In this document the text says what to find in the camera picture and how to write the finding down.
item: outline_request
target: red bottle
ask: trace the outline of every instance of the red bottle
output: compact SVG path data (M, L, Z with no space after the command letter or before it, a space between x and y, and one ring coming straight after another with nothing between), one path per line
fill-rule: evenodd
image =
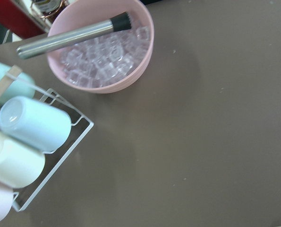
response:
M12 0L0 0L0 24L23 39L45 33L45 31Z

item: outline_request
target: pink bowl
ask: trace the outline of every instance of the pink bowl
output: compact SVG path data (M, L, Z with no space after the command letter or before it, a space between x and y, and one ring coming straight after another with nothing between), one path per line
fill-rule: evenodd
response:
M153 51L154 25L147 8L139 0L77 0L66 7L56 18L48 36L74 30L86 25L98 23L117 14L127 11L133 18L138 19L143 26L150 29L151 41L149 49L139 66L121 81L105 87L87 88L71 84L66 80L63 65L60 63L60 53L56 50L47 54L48 63L58 79L63 83L92 93L112 93L120 91L133 84L145 71Z

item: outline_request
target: cup rack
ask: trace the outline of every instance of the cup rack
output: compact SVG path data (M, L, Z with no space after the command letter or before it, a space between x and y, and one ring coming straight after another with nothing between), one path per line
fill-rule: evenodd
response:
M11 73L6 73L4 77L12 79L13 81L19 80L28 86L31 86L37 91L35 97L39 97L39 101L66 111L72 122L71 132L66 142L55 151L44 152L46 161L41 175L32 184L24 188L15 189L12 208L17 212L20 212L28 207L60 165L66 160L83 137L91 130L94 123L52 88L49 88L46 91L13 76Z

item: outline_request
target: brown table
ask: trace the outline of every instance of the brown table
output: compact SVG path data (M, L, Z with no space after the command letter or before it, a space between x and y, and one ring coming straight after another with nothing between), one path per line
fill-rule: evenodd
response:
M281 0L148 6L151 62L97 95L58 81L45 56L17 64L95 126L29 207L3 227L281 225Z

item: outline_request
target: metal handle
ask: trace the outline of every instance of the metal handle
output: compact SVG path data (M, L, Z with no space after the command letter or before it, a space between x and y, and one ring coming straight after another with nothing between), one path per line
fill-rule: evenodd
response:
M111 20L108 19L94 25L53 35L30 44L19 46L17 48L17 54L21 59L27 59L111 32L113 32L113 24Z

